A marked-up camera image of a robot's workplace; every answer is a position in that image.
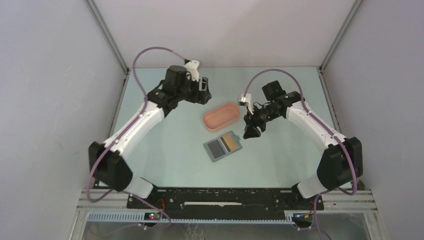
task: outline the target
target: metal frame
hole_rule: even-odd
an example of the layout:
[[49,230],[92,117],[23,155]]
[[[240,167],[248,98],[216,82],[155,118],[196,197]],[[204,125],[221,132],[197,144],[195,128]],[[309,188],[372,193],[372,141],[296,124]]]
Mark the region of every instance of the metal frame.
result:
[[352,8],[350,9],[349,14],[347,15],[346,19],[343,22],[343,25],[340,28],[340,31],[338,31],[338,34],[335,37],[334,42],[332,43],[330,49],[327,52],[327,55],[324,57],[324,60],[322,61],[322,64],[321,64],[321,67],[320,67],[322,70],[325,70],[326,69],[327,65],[330,62],[330,59],[332,58],[334,52],[336,51],[337,47],[339,46],[340,41],[345,36],[345,33],[346,33],[347,29],[351,25],[352,20],[356,16],[356,14],[357,14],[357,12],[358,12],[358,10],[361,7],[361,5],[362,5],[363,2],[364,2],[364,0],[356,0],[353,3]]
[[102,14],[100,13],[99,8],[97,7],[95,3],[95,0],[84,0],[84,2],[87,4],[88,10],[93,16],[95,22],[98,25],[98,28],[100,29],[101,33],[104,36],[104,39],[106,40],[107,44],[112,50],[120,67],[122,68],[123,73],[127,74],[129,72],[127,64],[125,63],[124,58],[122,57],[122,54],[118,48],[118,45],[116,44],[114,38],[112,37],[112,34],[109,31],[109,28],[106,25],[105,20],[103,19]]
[[[88,9],[90,10],[94,20],[96,21],[101,33],[104,35],[104,38],[108,45],[110,46],[115,58],[120,64],[122,71],[127,74],[122,85],[121,93],[119,95],[119,99],[117,101],[115,115],[112,119],[110,129],[108,132],[108,136],[113,133],[113,129],[115,128],[115,124],[117,121],[118,112],[121,107],[121,102],[124,97],[124,92],[126,90],[128,84],[128,72],[129,69],[120,53],[116,42],[114,41],[96,3],[95,0],[84,0],[87,4]],[[331,93],[329,91],[328,85],[325,80],[324,70],[326,69],[332,55],[337,49],[340,41],[346,33],[349,25],[351,24],[353,18],[358,12],[363,0],[356,0],[353,4],[349,15],[345,19],[339,33],[337,34],[331,48],[329,49],[327,55],[325,56],[321,66],[317,68],[319,79],[322,85],[322,89],[324,91],[325,99],[328,105],[328,109],[331,115],[331,119],[333,121],[334,127],[337,131],[342,132],[342,126],[339,121],[338,115],[336,113],[336,109],[334,107]],[[107,189],[91,189],[92,197],[98,198],[103,193],[107,191]],[[374,201],[374,197],[372,192],[369,190],[358,191],[356,195],[349,196],[345,195],[341,191],[332,191],[328,194],[322,196],[324,203],[324,210],[318,211],[319,213],[328,213],[328,214],[338,214],[338,213],[362,213],[365,222],[367,225],[367,229],[369,232],[369,237],[371,240],[387,240],[387,235],[385,229],[382,225],[382,221],[380,219],[380,215],[377,210],[376,203]],[[87,222],[90,221],[101,221],[101,222],[139,222],[140,216],[143,216],[146,212],[152,212],[152,209],[139,209],[139,211],[135,211],[134,209],[127,209],[127,200],[128,195],[120,192],[113,192],[105,197],[104,200],[99,201],[97,203],[91,203],[86,199],[86,192],[83,190],[81,193],[81,197],[79,199],[78,205],[75,210],[75,214],[73,216],[72,224],[68,233],[68,240],[81,240],[84,235],[84,230]],[[285,211],[286,221],[205,221],[198,219],[173,219],[174,223],[255,223],[255,224],[292,224],[291,216],[295,213],[301,213],[302,211]],[[119,216],[128,216],[133,215],[135,218],[126,218],[123,219]]]
[[[98,198],[104,194],[107,189],[91,189],[91,196]],[[112,192],[102,201],[91,203],[87,200],[86,191],[81,192],[75,215],[73,217],[72,226],[69,231],[68,240],[81,240],[87,222],[126,222],[139,223],[143,219],[144,213],[154,212],[153,209],[127,209],[128,194],[121,192]],[[339,213],[362,213],[369,236],[371,240],[386,240],[387,236],[383,225],[381,224],[380,215],[374,201],[373,194],[369,190],[360,190],[354,196],[349,196],[341,191],[335,190],[322,196],[324,210],[318,213],[339,214]],[[219,221],[219,220],[201,220],[201,219],[172,219],[175,224],[178,223],[196,223],[196,224],[294,224],[291,217],[295,213],[302,211],[284,211],[286,221]]]

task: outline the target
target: black joint housing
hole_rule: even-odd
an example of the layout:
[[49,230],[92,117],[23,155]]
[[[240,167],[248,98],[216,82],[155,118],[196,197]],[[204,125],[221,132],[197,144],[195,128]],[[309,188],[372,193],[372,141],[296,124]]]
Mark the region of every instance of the black joint housing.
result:
[[[97,158],[105,151],[105,146],[97,142],[93,142],[88,148],[88,160],[90,170],[93,168]],[[93,177],[112,189],[121,192],[127,188],[133,179],[133,172],[128,167],[127,163],[120,156],[120,153],[108,151],[100,160]]]
[[[362,144],[356,137],[346,138],[343,144],[352,160],[356,178],[359,178],[363,174]],[[324,150],[316,174],[321,184],[328,190],[354,180],[348,159],[339,144]]]

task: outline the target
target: black mounting plate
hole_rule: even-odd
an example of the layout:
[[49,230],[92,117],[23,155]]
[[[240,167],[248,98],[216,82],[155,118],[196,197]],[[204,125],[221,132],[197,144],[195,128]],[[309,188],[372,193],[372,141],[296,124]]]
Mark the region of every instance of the black mounting plate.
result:
[[[313,198],[295,201],[291,188],[155,187],[146,199],[172,219],[285,220],[284,211],[310,211]],[[186,202],[232,202],[240,205],[186,205]],[[150,209],[128,197],[128,209]],[[317,204],[323,210],[323,201]]]

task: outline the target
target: enclosure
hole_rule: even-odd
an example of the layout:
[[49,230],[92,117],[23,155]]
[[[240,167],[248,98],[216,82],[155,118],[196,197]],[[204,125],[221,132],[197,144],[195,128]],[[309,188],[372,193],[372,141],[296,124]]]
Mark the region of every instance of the enclosure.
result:
[[[138,225],[149,223],[143,218],[152,209],[128,208],[137,202],[133,195],[88,201],[90,144],[116,133],[144,102],[134,72],[149,92],[169,66],[184,65],[152,50],[133,67],[140,51],[159,46],[200,61],[212,98],[205,105],[178,103],[148,131],[125,159],[135,175],[159,189],[281,194],[314,175],[322,151],[282,117],[218,161],[203,146],[229,131],[242,137],[246,126],[246,107],[217,132],[206,130],[207,112],[236,103],[257,73],[283,70],[298,80],[314,113],[362,143],[359,191],[324,194],[312,227],[318,218],[332,239],[419,239],[421,2],[18,0],[3,2],[1,10],[3,238],[88,240],[131,226],[101,238],[320,239],[315,229],[293,226],[297,214],[312,210],[284,209],[281,220],[176,217],[167,229],[144,230]],[[266,103],[262,87],[276,80],[287,92],[298,91],[289,76],[267,72],[251,85],[253,100]],[[94,198],[109,189],[99,181],[93,188]],[[163,201],[167,212],[175,199]]]

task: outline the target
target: floor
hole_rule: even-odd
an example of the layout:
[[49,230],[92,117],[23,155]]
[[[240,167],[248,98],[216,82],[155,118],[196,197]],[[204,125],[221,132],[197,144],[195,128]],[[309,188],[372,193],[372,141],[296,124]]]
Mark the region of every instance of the floor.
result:
[[[133,172],[161,187],[269,187],[290,188],[312,175],[321,153],[313,142],[293,123],[275,119],[259,138],[241,139],[243,149],[212,162],[203,144],[233,131],[243,136],[246,114],[244,107],[238,122],[218,132],[205,129],[202,117],[208,111],[228,102],[236,102],[249,80],[263,67],[202,68],[201,76],[209,78],[212,99],[206,105],[180,102],[162,122],[138,144],[129,159]],[[312,109],[332,124],[329,108],[315,67],[282,67],[294,75]],[[165,68],[137,68],[137,76],[150,91],[165,77]],[[287,92],[298,91],[288,76],[267,72],[258,77],[249,93],[259,103],[266,102],[262,86],[279,80]],[[143,102],[143,94],[131,74],[116,121],[116,132],[132,117]]]

